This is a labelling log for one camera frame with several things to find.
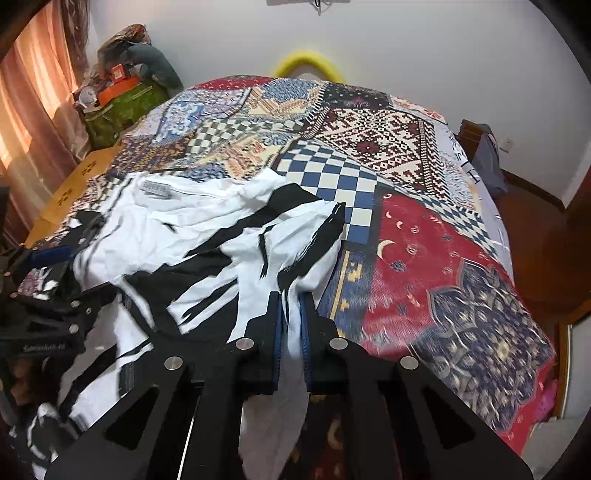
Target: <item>white wall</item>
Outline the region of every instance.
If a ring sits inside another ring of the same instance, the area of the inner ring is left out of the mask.
[[[579,164],[579,167],[577,168],[577,170],[574,172],[574,176],[571,179],[570,184],[567,187],[566,191],[564,192],[564,195],[562,195],[562,203],[564,203],[565,206],[568,206],[568,204],[574,198],[574,195],[577,193],[577,190],[579,189],[579,187],[583,183],[583,180],[585,179],[585,176],[587,175],[587,172],[589,171],[590,168],[591,168],[591,141],[589,141],[589,143],[587,144],[587,148],[585,149],[585,151],[583,153],[583,158],[581,160],[581,163]]]
[[[591,135],[591,85],[529,0],[351,0],[318,16],[280,0],[92,0],[99,42],[147,26],[188,86],[269,74],[311,48],[348,83],[408,98],[514,140],[502,167],[562,197]]]

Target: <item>black and white garment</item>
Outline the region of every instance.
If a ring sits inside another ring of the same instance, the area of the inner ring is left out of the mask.
[[[146,192],[147,181],[165,184],[168,198]],[[152,335],[217,348],[242,337],[248,321],[265,314],[270,292],[280,291],[288,321],[279,389],[245,403],[240,442],[247,477],[274,480],[308,403],[297,296],[309,291],[320,300],[340,248],[343,206],[266,169],[250,181],[200,184],[129,174],[100,210],[106,224],[76,257],[74,273],[83,289],[108,281],[124,294],[101,310],[86,352],[62,377],[61,419],[83,430],[105,414],[132,387],[134,362],[152,349]]]

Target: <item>crescent moon pattern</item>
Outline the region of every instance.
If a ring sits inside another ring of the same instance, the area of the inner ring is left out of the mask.
[[[383,240],[380,243],[378,243],[378,257],[380,257],[383,260],[384,258],[382,257],[382,252],[384,251],[384,248],[387,245],[394,244],[394,243],[396,243],[396,242],[392,242],[391,240]]]

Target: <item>silver bolt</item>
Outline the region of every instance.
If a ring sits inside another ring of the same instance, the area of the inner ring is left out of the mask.
[[[250,350],[255,346],[255,342],[251,338],[243,337],[236,340],[236,347],[240,350]]]
[[[178,370],[183,366],[183,359],[179,356],[169,356],[164,361],[164,366],[166,367],[166,370]]]
[[[400,365],[406,370],[415,370],[418,367],[418,360],[413,356],[403,356],[400,359]]]
[[[329,345],[334,348],[335,350],[344,350],[347,348],[349,343],[347,340],[341,337],[335,337],[330,340]]]

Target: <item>gray cloth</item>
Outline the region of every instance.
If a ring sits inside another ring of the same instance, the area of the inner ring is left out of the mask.
[[[493,197],[507,193],[508,187],[501,171],[499,150],[496,146],[495,137],[491,132],[481,136],[480,143],[472,159],[472,166],[474,166]]]
[[[152,45],[132,45],[120,56],[121,63],[142,64],[139,77],[142,80],[154,79],[163,86],[169,97],[183,91],[183,84],[166,57]]]

